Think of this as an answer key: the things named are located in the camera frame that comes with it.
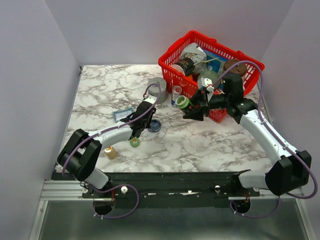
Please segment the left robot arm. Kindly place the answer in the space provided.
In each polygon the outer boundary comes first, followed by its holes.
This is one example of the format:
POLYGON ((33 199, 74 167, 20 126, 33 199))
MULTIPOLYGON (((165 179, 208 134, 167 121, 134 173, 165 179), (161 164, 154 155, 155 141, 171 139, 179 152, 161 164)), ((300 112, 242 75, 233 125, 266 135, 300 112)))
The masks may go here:
POLYGON ((111 191, 110 178, 96 167, 100 152, 116 143, 138 138, 150 127, 155 112, 155 100, 147 98, 135 112, 112 127, 92 133, 77 129, 59 153, 57 163, 63 172, 68 171, 76 180, 92 185, 99 197, 107 197, 111 191))

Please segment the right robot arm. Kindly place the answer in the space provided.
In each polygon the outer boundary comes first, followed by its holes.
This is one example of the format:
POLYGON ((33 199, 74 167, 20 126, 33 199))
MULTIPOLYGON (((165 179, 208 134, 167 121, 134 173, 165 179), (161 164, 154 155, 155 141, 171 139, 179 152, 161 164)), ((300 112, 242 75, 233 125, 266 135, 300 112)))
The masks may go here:
POLYGON ((222 79, 223 92, 213 93, 213 83, 208 78, 197 81, 198 89, 190 99, 184 119, 203 121, 210 110, 226 109, 227 114, 245 128, 263 148, 272 163, 263 170, 243 170, 236 173, 230 191, 241 196, 250 188, 271 191, 276 196, 289 193, 306 185, 311 155, 290 145, 258 111, 257 104, 244 97, 243 82, 235 73, 222 79))

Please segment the green bottle cap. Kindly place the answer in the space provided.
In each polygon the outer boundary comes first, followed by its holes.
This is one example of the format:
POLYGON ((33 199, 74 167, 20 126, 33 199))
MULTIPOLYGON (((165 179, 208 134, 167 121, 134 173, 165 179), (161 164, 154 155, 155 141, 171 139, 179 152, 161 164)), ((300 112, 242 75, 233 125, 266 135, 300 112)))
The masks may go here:
POLYGON ((140 140, 138 138, 134 137, 129 141, 129 143, 130 143, 131 147, 137 148, 140 145, 140 140))

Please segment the dark blue round dish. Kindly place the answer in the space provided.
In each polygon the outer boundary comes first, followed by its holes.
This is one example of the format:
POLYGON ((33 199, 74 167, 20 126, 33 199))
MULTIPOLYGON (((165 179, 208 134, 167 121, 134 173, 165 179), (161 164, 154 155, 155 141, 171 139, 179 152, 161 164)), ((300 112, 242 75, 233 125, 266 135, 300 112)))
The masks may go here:
POLYGON ((157 119, 152 119, 148 130, 151 132, 158 132, 162 128, 162 123, 157 119))

